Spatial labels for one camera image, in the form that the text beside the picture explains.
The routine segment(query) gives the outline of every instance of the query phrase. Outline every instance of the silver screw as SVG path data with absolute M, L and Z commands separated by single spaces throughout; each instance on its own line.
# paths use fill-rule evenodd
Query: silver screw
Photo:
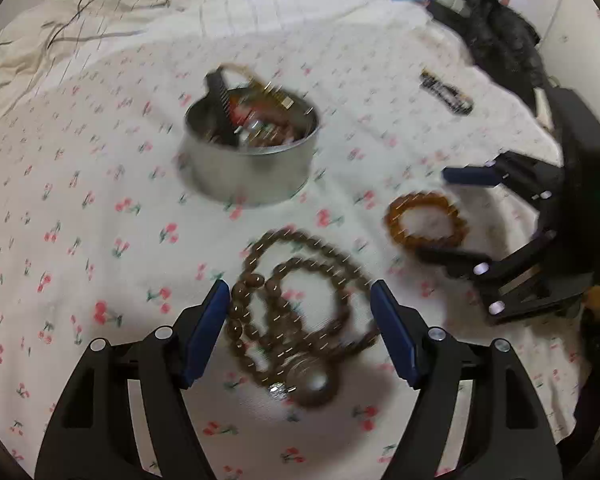
M 496 347 L 496 350 L 499 350 L 500 352 L 508 352 L 511 350 L 511 345 L 506 339 L 496 339 L 493 345 Z
M 107 342 L 104 339 L 94 339 L 91 341 L 89 348 L 93 352 L 99 352 L 100 350 L 104 350 L 104 347 L 107 345 Z
M 170 326 L 161 326 L 155 331 L 154 335 L 158 339 L 168 339 L 173 334 L 173 329 Z
M 504 310 L 504 302 L 496 301 L 495 303 L 491 303 L 489 305 L 489 314 L 492 316 L 496 316 L 496 314 L 501 313 Z
M 429 337 L 433 339 L 433 341 L 442 341 L 446 337 L 446 332 L 442 330 L 439 326 L 434 326 L 432 328 L 429 328 L 427 335 L 429 335 Z
M 482 262 L 481 264 L 477 264 L 474 267 L 474 274 L 476 276 L 480 276 L 489 270 L 489 264 L 487 262 Z

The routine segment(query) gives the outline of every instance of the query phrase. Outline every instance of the white bedsheet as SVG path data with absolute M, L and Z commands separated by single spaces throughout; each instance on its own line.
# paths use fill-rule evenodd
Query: white bedsheet
M 533 213 L 503 190 L 440 179 L 443 166 L 482 163 L 500 149 L 558 161 L 528 110 L 468 65 L 455 35 L 409 2 L 95 0 L 47 49 L 56 27 L 48 23 L 67 22 L 77 3 L 49 0 L 0 37 L 14 41 L 0 47 L 0 438 L 29 473 L 92 338 L 117 344 L 173 322 L 216 277 L 235 281 L 250 240 L 288 224 L 350 251 L 401 303 L 458 339 L 507 337 L 556 438 L 570 431 L 574 324 L 547 317 L 488 327 L 467 283 L 418 264 L 382 226 L 397 195 L 440 190 L 469 221 L 466 247 L 502 256 L 533 231 Z M 103 32 L 132 35 L 88 39 Z M 204 94 L 205 73 L 225 61 L 307 91 L 320 111 L 312 177 L 285 203 L 218 204 L 179 177 L 184 112 Z M 455 117 L 422 92 L 423 67 L 473 97 L 472 114 Z M 270 250 L 264 271 L 288 254 Z M 293 275 L 283 288 L 309 325 L 331 315 L 324 284 Z M 357 302 L 355 327 L 369 317 Z M 184 395 L 219 479 L 380 478 L 416 397 L 381 342 L 344 367 L 338 397 L 318 412 L 240 379 L 223 335 Z M 465 417 L 441 471 L 457 459 Z M 136 433 L 144 466 L 156 472 L 141 424 Z

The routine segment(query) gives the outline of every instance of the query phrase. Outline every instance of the round metal container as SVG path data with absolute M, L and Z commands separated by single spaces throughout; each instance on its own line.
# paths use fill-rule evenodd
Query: round metal container
M 248 88 L 229 94 L 243 95 Z M 185 116 L 184 148 L 192 161 L 192 176 L 200 191 L 222 202 L 263 205 L 295 195 L 308 180 L 318 138 L 318 115 L 305 99 L 286 92 L 294 101 L 291 124 L 305 137 L 272 148 L 234 148 L 208 142 L 215 119 L 206 97 L 191 105 Z

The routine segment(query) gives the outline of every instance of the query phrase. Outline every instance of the brown bead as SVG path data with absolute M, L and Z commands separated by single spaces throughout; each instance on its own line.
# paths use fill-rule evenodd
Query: brown bead
M 369 348 L 370 346 L 373 346 L 377 340 L 378 340 L 378 336 L 369 332 L 362 336 L 362 339 L 358 343 L 358 346 L 360 347 L 361 350 L 364 350 L 365 348 Z
M 282 345 L 276 345 L 271 349 L 269 359 L 277 363 L 285 360 L 285 349 L 282 348 Z
M 338 309 L 336 319 L 339 322 L 341 322 L 343 325 L 345 325 L 347 323 L 347 321 L 349 321 L 350 317 L 351 317 L 351 309 L 350 309 L 349 305 L 341 306 Z
M 285 338 L 285 332 L 279 328 L 274 328 L 269 332 L 273 345 L 281 344 Z
M 263 240 L 258 240 L 251 246 L 251 254 L 257 254 L 258 257 L 260 257 L 262 256 L 264 251 L 267 250 L 268 247 L 269 245 L 267 244 L 267 242 L 264 242 Z
M 358 343 L 356 341 L 351 341 L 351 342 L 347 343 L 346 345 L 341 346 L 343 356 L 351 355 L 353 352 L 356 351 L 357 346 L 358 346 Z
M 320 248 L 320 252 L 327 258 L 331 258 L 336 253 L 336 248 L 329 244 L 324 244 Z
M 314 332 L 314 337 L 317 337 L 318 339 L 326 339 L 330 336 L 329 334 L 329 330 L 327 329 L 326 326 L 323 326 L 322 328 L 316 330 Z
M 297 353 L 296 346 L 293 343 L 284 343 L 282 349 L 285 353 L 285 359 Z
M 307 258 L 306 260 L 302 260 L 302 268 L 308 270 L 309 272 L 315 272 L 320 268 L 320 264 L 315 260 Z
M 291 314 L 291 323 L 293 323 L 295 328 L 302 328 L 302 316 L 293 313 Z
M 349 263 L 349 261 L 351 260 L 351 256 L 349 256 L 346 253 L 337 253 L 337 254 L 334 254 L 333 257 L 342 266 L 346 266 Z
M 277 323 L 280 323 L 280 321 L 282 321 L 282 314 L 280 314 L 279 312 L 277 312 L 273 309 L 267 310 L 265 317 L 267 319 L 267 324 L 269 326 L 273 326 Z
M 275 306 L 276 309 L 278 309 L 280 311 L 280 314 L 282 314 L 283 316 L 291 312 L 291 304 L 282 296 L 277 298 Z
M 273 384 L 268 370 L 266 372 L 256 372 L 254 378 L 261 386 L 269 386 Z
M 244 282 L 236 282 L 231 289 L 231 298 L 241 304 L 249 304 L 251 293 Z
M 309 247 L 320 250 L 324 245 L 324 242 L 320 240 L 317 236 L 309 236 L 306 240 L 306 243 Z
M 276 234 L 277 234 L 277 231 L 273 231 L 273 230 L 267 231 L 266 233 L 264 233 L 262 235 L 262 238 L 260 239 L 260 241 L 264 242 L 264 243 L 272 243 L 278 239 Z
M 338 343 L 335 341 L 322 340 L 315 351 L 318 352 L 318 354 L 320 354 L 323 358 L 330 359 L 337 354 L 339 349 L 340 345 L 338 345 Z
M 270 298 L 279 298 L 282 295 L 282 289 L 280 288 L 280 282 L 269 278 L 264 284 L 264 289 L 267 291 L 267 295 Z
M 329 332 L 330 335 L 335 335 L 338 332 L 340 332 L 342 329 L 344 328 L 343 323 L 339 320 L 339 319 L 333 319 L 331 320 L 326 329 Z
M 284 278 L 290 270 L 291 269 L 289 269 L 288 265 L 285 262 L 283 264 L 277 264 L 275 267 L 273 267 L 273 270 L 271 272 L 277 278 Z
M 369 290 L 371 290 L 371 280 L 367 279 L 366 276 L 362 276 L 361 278 L 358 278 L 356 280 L 356 285 L 363 292 L 368 292 Z
M 258 266 L 258 257 L 251 253 L 246 257 L 244 263 L 242 264 L 242 268 L 245 272 L 253 272 Z
M 276 232 L 276 236 L 280 239 L 280 240 L 291 240 L 292 237 L 291 235 L 293 234 L 293 230 L 285 227 L 282 229 L 278 229 Z
M 349 293 L 347 292 L 346 289 L 344 288 L 338 288 L 334 293 L 333 293 L 335 299 L 336 299 L 336 304 L 338 306 L 341 305 L 345 305 L 345 306 L 349 306 Z
M 327 278 L 330 278 L 334 275 L 336 267 L 332 264 L 320 264 L 318 270 L 321 274 L 325 275 Z
M 273 383 L 283 383 L 286 378 L 286 367 L 283 365 L 276 366 L 270 373 Z
M 242 322 L 242 324 L 248 324 L 251 322 L 251 312 L 249 310 L 247 310 L 246 308 L 244 309 L 244 311 L 242 313 L 242 317 L 240 318 L 240 321 Z
M 302 264 L 302 258 L 294 256 L 293 258 L 289 258 L 286 261 L 286 264 L 288 265 L 289 269 L 297 269 Z
M 304 340 L 306 347 L 310 352 L 317 351 L 320 349 L 328 339 L 326 338 L 326 334 L 320 330 L 317 332 L 313 332 L 308 335 L 308 337 Z
M 242 339 L 238 339 L 237 341 L 232 342 L 231 352 L 233 352 L 235 356 L 243 356 L 246 351 L 247 347 Z
M 259 330 L 251 323 L 244 326 L 244 333 L 252 341 L 257 341 L 260 338 Z
M 256 272 L 245 274 L 243 280 L 245 285 L 251 288 L 259 288 L 264 285 L 264 276 Z
M 303 330 L 290 330 L 286 333 L 286 340 L 290 346 L 293 346 L 294 348 L 300 348 L 305 336 L 306 334 Z
M 232 301 L 229 305 L 229 318 L 231 319 L 242 319 L 244 314 L 244 307 L 238 301 Z
M 229 338 L 235 341 L 240 339 L 240 336 L 242 335 L 242 323 L 235 319 L 229 320 L 227 321 L 224 330 Z
M 292 238 L 296 242 L 305 242 L 309 239 L 309 235 L 307 234 L 306 231 L 302 231 L 302 230 L 298 229 L 298 230 L 294 231 Z
M 258 343 L 264 351 L 271 350 L 271 347 L 273 346 L 271 336 L 268 333 L 261 335 L 260 339 L 258 340 Z
M 334 346 L 334 348 L 331 350 L 330 354 L 328 356 L 325 356 L 331 363 L 337 363 L 340 361 L 344 361 L 344 359 L 347 358 L 347 354 L 345 352 L 345 349 L 342 345 L 337 344 L 336 346 Z
M 362 276 L 362 267 L 355 262 L 347 262 L 344 266 L 347 269 L 347 274 L 352 278 L 359 278 Z
M 298 335 L 294 339 L 294 345 L 296 346 L 298 351 L 308 351 L 309 336 L 310 334 L 308 334 L 304 330 L 298 331 Z
M 345 288 L 347 283 L 349 283 L 349 280 L 345 276 L 336 274 L 335 276 L 331 277 L 331 285 L 333 285 L 335 288 Z
M 256 363 L 248 355 L 243 355 L 242 357 L 240 357 L 240 366 L 242 366 L 242 369 L 245 372 L 248 372 L 250 374 L 255 373 L 255 371 L 257 370 Z

